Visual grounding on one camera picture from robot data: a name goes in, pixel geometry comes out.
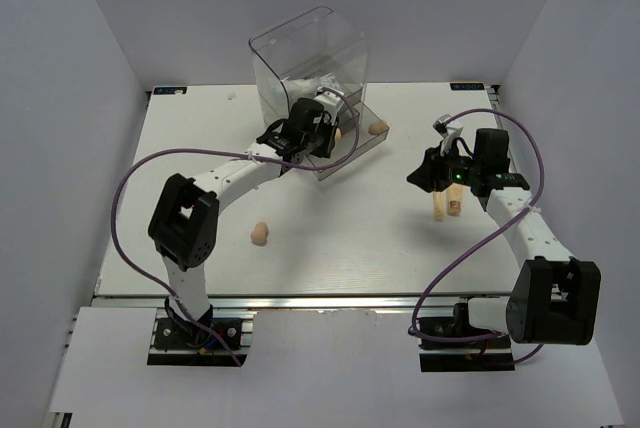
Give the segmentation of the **cotton pad packet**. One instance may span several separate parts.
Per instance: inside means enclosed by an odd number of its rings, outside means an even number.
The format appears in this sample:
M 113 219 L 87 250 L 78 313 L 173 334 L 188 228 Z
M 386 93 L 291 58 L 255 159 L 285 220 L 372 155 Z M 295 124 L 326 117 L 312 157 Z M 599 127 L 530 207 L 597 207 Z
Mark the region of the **cotton pad packet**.
M 329 88 L 331 92 L 337 91 L 341 95 L 345 94 L 345 88 L 337 79 L 334 73 L 327 73 L 315 79 L 316 94 L 320 95 L 325 88 Z
M 292 106 L 299 98 L 313 99 L 317 95 L 315 79 L 280 80 L 272 88 L 274 98 L 285 107 Z

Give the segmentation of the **clear acrylic drawer organizer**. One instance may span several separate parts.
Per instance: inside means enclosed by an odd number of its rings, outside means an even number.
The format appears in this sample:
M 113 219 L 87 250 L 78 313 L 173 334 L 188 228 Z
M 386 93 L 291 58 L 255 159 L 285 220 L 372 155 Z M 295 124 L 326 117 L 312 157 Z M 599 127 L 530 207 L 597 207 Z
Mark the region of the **clear acrylic drawer organizer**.
M 336 11 L 318 6 L 251 37 L 253 68 L 263 124 L 285 118 L 300 97 L 319 87 L 339 91 L 358 112 L 359 144 L 369 146 L 375 117 L 364 104 L 368 46 L 363 32 Z

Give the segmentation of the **clear drawer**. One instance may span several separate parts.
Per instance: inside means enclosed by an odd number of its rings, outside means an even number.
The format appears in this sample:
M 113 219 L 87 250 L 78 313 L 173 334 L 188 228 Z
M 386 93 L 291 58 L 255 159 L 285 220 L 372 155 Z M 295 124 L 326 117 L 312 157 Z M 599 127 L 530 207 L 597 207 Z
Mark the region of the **clear drawer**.
M 349 163 L 383 143 L 388 136 L 389 129 L 378 136 L 372 136 L 368 133 L 369 126 L 382 119 L 372 111 L 366 103 L 357 102 L 354 105 L 354 109 L 356 111 L 356 117 L 353 117 L 346 107 L 339 112 L 338 128 L 341 130 L 342 137 L 336 142 L 331 157 L 323 159 L 309 155 L 306 158 L 306 165 L 314 168 L 324 167 L 323 170 L 313 172 L 316 179 L 320 182 L 326 180 L 342 168 L 345 168 Z M 359 134 L 358 143 L 349 158 L 333 168 L 326 168 L 327 165 L 337 162 L 350 152 L 354 146 L 356 134 Z

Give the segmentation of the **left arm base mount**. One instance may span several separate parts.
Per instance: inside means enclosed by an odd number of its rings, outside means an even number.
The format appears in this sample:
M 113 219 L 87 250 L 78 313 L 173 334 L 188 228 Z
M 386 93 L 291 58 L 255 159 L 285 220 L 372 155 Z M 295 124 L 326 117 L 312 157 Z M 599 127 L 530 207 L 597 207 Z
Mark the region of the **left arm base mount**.
M 209 321 L 206 331 L 157 309 L 147 365 L 239 368 L 249 354 L 254 315 L 246 310 L 212 308 L 202 319 Z

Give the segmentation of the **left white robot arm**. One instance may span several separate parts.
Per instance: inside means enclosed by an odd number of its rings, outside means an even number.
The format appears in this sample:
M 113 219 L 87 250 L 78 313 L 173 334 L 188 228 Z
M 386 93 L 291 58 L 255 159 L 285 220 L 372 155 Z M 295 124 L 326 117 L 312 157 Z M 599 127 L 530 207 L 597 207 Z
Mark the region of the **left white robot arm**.
M 202 346 L 211 335 L 204 263 L 215 247 L 219 216 L 249 191 L 299 166 L 305 156 L 329 158 L 343 105 L 338 94 L 327 91 L 302 97 L 245 152 L 206 173 L 175 174 L 166 181 L 148 234 L 172 290 L 165 309 L 188 346 Z

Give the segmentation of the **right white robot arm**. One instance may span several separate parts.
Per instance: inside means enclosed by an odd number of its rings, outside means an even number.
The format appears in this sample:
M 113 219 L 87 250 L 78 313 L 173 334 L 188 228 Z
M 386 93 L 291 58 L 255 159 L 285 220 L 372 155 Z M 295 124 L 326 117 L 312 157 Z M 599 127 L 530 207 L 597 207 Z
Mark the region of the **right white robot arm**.
M 534 207 L 528 182 L 510 172 L 508 147 L 506 131 L 482 128 L 466 156 L 449 135 L 427 149 L 407 177 L 427 193 L 455 184 L 468 187 L 520 266 L 509 296 L 472 297 L 455 305 L 452 327 L 422 332 L 428 340 L 453 339 L 466 347 L 488 335 L 507 335 L 517 343 L 587 345 L 595 328 L 600 270 L 576 258 L 552 233 Z

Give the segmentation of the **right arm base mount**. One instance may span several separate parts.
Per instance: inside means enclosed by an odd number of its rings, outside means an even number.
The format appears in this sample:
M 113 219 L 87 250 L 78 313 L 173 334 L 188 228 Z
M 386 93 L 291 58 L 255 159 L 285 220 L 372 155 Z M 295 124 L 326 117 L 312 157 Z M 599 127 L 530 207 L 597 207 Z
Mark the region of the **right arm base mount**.
M 445 313 L 424 310 L 417 319 L 420 332 L 418 355 L 422 373 L 474 373 L 514 371 L 508 337 L 489 339 L 490 330 L 472 327 L 465 303 Z

